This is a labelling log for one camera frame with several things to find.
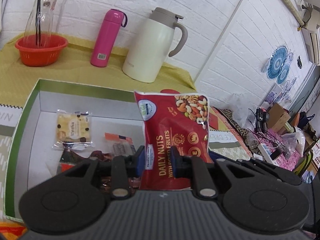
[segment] metal screw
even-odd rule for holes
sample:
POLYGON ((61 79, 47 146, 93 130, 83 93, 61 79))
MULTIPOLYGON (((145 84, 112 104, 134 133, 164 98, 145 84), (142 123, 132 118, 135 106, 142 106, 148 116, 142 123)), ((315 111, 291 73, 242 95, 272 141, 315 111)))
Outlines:
POLYGON ((200 190, 200 195, 204 197, 213 197, 216 191, 212 188, 203 188, 200 190))
POLYGON ((115 197, 125 197, 129 194, 129 192, 125 188, 116 188, 112 191, 112 194, 115 197))

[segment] jug lid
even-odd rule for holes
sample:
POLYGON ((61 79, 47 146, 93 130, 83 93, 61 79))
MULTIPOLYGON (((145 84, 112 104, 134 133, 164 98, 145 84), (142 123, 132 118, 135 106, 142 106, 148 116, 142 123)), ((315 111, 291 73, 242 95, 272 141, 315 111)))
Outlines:
POLYGON ((152 14, 149 16, 149 19, 162 23, 174 29, 175 26, 173 25, 173 23, 177 22, 178 19, 183 19, 183 16, 175 14, 161 7, 157 7, 152 11, 152 14))

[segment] black straw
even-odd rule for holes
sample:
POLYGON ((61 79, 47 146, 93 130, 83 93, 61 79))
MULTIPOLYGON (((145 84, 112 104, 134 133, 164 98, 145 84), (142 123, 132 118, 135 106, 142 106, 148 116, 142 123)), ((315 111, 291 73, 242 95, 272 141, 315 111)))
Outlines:
POLYGON ((40 8, 41 8, 41 0, 37 0, 37 10, 36 10, 36 45, 38 45, 38 37, 39 37, 39 46, 41 46, 41 26, 40 26, 40 8))

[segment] yellow tablecloth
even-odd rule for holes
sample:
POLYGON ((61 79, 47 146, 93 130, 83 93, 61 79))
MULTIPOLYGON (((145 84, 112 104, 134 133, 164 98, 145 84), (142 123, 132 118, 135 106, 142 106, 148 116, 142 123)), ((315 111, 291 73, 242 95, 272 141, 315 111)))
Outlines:
POLYGON ((27 67, 20 60, 14 47, 22 35, 9 41, 0 51, 0 103, 24 106, 28 95, 39 78, 76 82, 127 91, 160 92, 174 89, 181 93, 194 92, 195 86, 189 73, 181 68, 164 64, 150 84, 131 79, 122 72, 127 49, 113 48, 108 66, 94 67, 90 57, 94 42, 62 35, 68 39, 58 61, 46 67, 27 67))

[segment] leopard print fabric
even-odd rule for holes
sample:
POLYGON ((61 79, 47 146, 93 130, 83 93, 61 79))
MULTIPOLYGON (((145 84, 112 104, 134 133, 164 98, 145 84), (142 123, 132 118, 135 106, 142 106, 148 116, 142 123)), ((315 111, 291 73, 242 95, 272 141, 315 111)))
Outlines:
POLYGON ((218 109, 218 111, 227 119, 227 121, 229 122, 229 124, 236 129, 236 131, 241 135, 241 137, 243 138, 244 144, 248 147, 248 149, 251 151, 252 156, 253 154, 257 154, 263 157, 262 153, 260 152, 260 150, 258 149, 258 147, 253 147, 250 146, 250 144, 248 143, 248 134, 251 133, 249 130, 247 129, 243 129, 241 128, 233 119, 232 119, 232 111, 228 110, 228 109, 218 109))

